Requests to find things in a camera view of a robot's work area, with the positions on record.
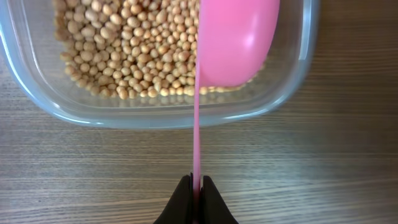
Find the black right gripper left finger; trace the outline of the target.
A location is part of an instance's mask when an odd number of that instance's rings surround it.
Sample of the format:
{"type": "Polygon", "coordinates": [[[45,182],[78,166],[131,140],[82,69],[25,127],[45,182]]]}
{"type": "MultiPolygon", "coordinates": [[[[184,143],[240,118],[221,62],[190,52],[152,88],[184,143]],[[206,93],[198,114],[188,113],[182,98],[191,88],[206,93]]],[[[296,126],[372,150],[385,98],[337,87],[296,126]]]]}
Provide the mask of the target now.
{"type": "Polygon", "coordinates": [[[192,224],[192,210],[192,177],[190,175],[185,175],[180,179],[172,196],[154,224],[192,224]]]}

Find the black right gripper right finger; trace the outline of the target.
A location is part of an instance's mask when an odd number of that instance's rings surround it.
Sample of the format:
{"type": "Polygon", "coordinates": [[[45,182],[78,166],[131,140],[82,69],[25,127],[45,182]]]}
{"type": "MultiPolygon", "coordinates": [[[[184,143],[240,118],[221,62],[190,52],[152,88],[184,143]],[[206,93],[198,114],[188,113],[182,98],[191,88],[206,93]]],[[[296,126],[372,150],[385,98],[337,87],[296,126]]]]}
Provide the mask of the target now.
{"type": "Polygon", "coordinates": [[[203,176],[200,191],[199,224],[238,224],[210,176],[203,176]]]}

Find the pink measuring scoop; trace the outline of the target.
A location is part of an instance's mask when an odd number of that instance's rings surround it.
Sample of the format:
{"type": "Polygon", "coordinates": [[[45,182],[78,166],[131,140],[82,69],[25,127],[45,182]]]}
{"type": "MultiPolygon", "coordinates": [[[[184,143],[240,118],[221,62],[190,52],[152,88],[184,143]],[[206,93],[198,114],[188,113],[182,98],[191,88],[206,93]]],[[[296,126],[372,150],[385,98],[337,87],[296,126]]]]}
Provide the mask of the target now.
{"type": "Polygon", "coordinates": [[[271,47],[279,0],[201,0],[193,125],[193,198],[200,195],[199,92],[239,86],[261,68],[271,47]]]}

